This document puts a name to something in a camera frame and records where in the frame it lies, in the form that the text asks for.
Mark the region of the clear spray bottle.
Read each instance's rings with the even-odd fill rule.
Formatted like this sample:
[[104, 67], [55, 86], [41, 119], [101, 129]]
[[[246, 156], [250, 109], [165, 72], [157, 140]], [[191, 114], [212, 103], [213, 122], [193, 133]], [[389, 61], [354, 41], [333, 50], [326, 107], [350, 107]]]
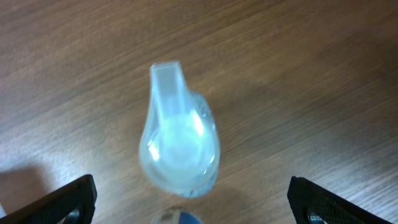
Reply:
[[139, 145], [144, 175], [185, 198], [208, 193], [220, 164], [220, 139], [210, 107], [185, 82], [178, 60], [150, 67], [147, 119]]

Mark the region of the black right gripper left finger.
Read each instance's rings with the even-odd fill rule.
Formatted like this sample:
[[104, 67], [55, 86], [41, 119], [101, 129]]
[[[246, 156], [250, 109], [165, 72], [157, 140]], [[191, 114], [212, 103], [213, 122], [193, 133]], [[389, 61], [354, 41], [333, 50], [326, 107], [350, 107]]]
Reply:
[[90, 224], [97, 191], [93, 176], [86, 174], [52, 193], [1, 218], [1, 224]]

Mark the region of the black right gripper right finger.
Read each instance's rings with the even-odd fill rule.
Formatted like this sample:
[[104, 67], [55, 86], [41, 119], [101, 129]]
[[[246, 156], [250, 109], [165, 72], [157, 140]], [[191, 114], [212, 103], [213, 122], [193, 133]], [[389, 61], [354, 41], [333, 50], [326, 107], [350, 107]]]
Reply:
[[291, 177], [287, 198], [298, 224], [391, 224], [303, 177]]

